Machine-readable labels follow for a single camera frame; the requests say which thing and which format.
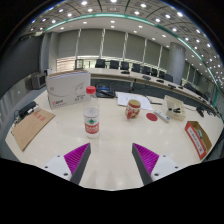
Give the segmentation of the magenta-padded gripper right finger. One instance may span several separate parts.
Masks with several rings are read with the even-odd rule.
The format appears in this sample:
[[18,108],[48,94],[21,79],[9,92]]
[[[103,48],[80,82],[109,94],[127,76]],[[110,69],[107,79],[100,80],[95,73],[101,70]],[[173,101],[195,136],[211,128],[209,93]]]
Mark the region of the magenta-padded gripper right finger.
[[158,155],[136,143],[132,144],[132,154],[137,164],[143,185],[148,185],[180,169],[180,166],[169,156]]

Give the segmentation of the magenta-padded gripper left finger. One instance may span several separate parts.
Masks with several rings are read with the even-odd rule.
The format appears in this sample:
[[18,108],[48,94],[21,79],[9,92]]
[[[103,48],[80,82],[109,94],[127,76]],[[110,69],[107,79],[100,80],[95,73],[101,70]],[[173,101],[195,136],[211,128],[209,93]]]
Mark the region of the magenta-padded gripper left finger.
[[43,169],[72,183],[79,184],[91,154],[89,143],[79,146],[65,155],[56,155]]

